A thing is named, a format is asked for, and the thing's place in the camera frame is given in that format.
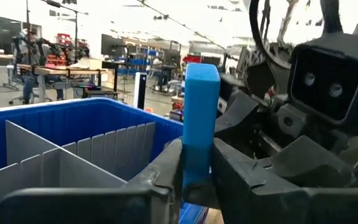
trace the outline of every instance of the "worker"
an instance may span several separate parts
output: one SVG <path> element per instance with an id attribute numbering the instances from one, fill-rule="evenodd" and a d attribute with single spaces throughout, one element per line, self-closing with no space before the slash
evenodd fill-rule
<path id="1" fill-rule="evenodd" d="M 37 36 L 35 33 L 31 32 L 30 33 L 30 45 L 31 45 L 31 64 L 32 65 L 38 65 L 39 64 L 39 60 L 40 60 L 40 51 L 38 48 L 38 45 L 35 44 L 35 42 L 37 41 Z M 44 51 L 45 56 L 47 56 L 50 53 L 50 47 L 47 45 L 43 45 L 42 46 L 42 50 Z M 25 44 L 24 42 L 20 45 L 20 51 L 23 54 L 23 59 L 22 59 L 22 63 L 29 63 L 28 61 L 28 46 L 27 44 Z M 36 83 L 36 79 L 32 74 L 27 74 L 23 76 L 23 82 L 24 82 L 24 87 L 23 87 L 23 104 L 29 104 L 30 102 L 30 96 L 32 93 L 32 89 L 34 87 L 34 84 Z M 46 75 L 45 76 L 45 83 L 51 84 L 51 82 L 62 82 L 63 80 L 56 75 Z M 56 94 L 57 94 L 57 100 L 62 100 L 64 98 L 64 93 L 62 89 L 56 90 Z"/>
<path id="2" fill-rule="evenodd" d="M 162 72 L 162 58 L 158 56 L 153 61 L 153 69 L 155 70 L 153 75 L 158 78 L 157 86 L 161 87 L 166 85 L 168 81 L 168 75 Z"/>

